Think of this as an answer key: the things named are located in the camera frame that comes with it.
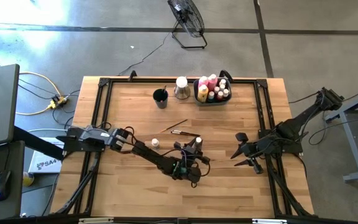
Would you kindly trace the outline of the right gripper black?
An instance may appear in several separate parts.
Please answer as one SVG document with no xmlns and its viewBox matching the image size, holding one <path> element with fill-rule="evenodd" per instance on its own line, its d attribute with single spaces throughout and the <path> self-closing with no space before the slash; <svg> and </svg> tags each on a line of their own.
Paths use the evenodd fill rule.
<svg viewBox="0 0 358 224">
<path fill-rule="evenodd" d="M 238 162 L 235 166 L 250 166 L 253 167 L 256 174 L 262 174 L 264 172 L 262 166 L 258 163 L 257 158 L 262 155 L 262 153 L 257 149 L 256 142 L 248 142 L 249 138 L 246 133 L 237 133 L 235 135 L 236 139 L 239 141 L 237 150 L 231 156 L 231 159 L 236 158 L 237 156 L 243 154 L 247 159 Z"/>
</svg>

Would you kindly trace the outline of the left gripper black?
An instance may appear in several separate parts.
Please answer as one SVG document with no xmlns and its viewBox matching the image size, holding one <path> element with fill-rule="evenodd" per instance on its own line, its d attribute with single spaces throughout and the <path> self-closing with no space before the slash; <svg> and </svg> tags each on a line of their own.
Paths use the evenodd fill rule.
<svg viewBox="0 0 358 224">
<path fill-rule="evenodd" d="M 192 139 L 183 146 L 179 142 L 175 142 L 173 147 L 180 151 L 182 158 L 174 164 L 172 178 L 188 180 L 192 187 L 197 187 L 200 178 L 207 176 L 211 170 L 210 158 L 203 155 L 203 142 L 196 142 L 195 139 Z M 197 160 L 208 166 L 205 174 L 201 173 Z"/>
</svg>

